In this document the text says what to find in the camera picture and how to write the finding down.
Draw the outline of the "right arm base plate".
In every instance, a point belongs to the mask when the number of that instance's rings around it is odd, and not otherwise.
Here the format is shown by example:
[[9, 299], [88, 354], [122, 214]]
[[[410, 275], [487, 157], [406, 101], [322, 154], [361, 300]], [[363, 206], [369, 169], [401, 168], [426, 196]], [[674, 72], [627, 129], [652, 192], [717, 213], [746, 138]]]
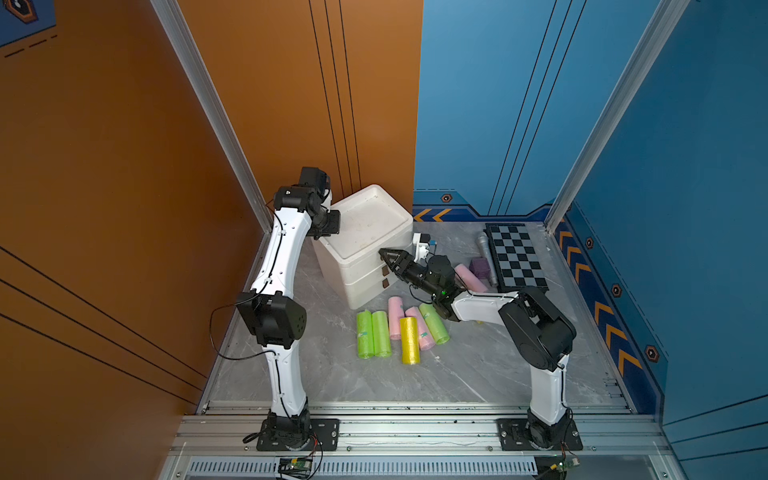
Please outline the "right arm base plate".
[[525, 419], [502, 418], [496, 421], [499, 440], [503, 451], [581, 452], [584, 448], [582, 437], [574, 420], [564, 418], [561, 426], [553, 433], [541, 434], [531, 430]]

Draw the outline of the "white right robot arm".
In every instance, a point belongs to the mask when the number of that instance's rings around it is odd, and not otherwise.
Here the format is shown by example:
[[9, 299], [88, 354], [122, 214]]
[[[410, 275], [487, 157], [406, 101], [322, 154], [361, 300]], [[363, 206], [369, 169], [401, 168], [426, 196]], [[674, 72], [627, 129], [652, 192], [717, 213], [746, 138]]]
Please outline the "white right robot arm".
[[476, 293], [460, 283], [444, 255], [418, 263], [406, 250], [381, 248], [379, 256], [400, 280], [430, 297], [437, 314], [450, 321], [477, 321], [505, 327], [531, 372], [531, 400], [525, 435], [541, 450], [559, 448], [575, 430], [565, 398], [565, 378], [573, 341], [572, 322], [539, 287], [507, 294]]

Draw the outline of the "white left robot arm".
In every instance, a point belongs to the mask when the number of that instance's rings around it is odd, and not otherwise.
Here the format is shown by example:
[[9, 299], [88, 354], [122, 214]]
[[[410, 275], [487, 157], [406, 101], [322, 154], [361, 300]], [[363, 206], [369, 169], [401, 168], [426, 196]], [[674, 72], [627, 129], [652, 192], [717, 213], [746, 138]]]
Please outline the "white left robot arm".
[[311, 443], [308, 397], [300, 373], [299, 341], [308, 314], [294, 298], [305, 240], [314, 244], [324, 280], [357, 309], [395, 284], [379, 255], [407, 247], [411, 214], [379, 185], [332, 202], [329, 189], [288, 186], [274, 200], [275, 221], [262, 266], [235, 305], [268, 356], [272, 404], [258, 433], [263, 449], [302, 449]]

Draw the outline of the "white three-drawer storage box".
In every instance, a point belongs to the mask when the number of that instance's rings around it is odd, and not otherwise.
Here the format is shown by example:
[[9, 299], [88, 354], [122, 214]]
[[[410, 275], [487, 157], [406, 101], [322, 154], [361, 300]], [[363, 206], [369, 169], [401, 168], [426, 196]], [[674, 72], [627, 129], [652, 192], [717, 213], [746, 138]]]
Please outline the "white three-drawer storage box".
[[340, 231], [313, 242], [324, 279], [351, 309], [399, 282], [379, 255], [412, 249], [413, 218], [386, 190], [370, 185], [334, 203]]

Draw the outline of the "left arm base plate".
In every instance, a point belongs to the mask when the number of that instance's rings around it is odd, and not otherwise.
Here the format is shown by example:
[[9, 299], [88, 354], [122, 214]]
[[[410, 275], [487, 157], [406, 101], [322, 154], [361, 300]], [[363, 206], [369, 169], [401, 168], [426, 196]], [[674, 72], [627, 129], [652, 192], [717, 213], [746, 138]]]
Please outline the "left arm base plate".
[[255, 445], [260, 452], [309, 453], [313, 449], [322, 449], [325, 453], [334, 452], [338, 448], [339, 427], [339, 419], [312, 418], [304, 433], [288, 433], [285, 430], [268, 428], [265, 420]]

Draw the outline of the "yellow trash bag roll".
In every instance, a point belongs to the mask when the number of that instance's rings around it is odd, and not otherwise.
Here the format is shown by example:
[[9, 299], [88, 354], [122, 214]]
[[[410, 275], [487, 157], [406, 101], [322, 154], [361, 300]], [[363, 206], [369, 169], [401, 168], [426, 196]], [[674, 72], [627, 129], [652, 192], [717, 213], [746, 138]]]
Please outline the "yellow trash bag roll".
[[400, 320], [402, 363], [416, 365], [420, 363], [419, 327], [414, 317]]

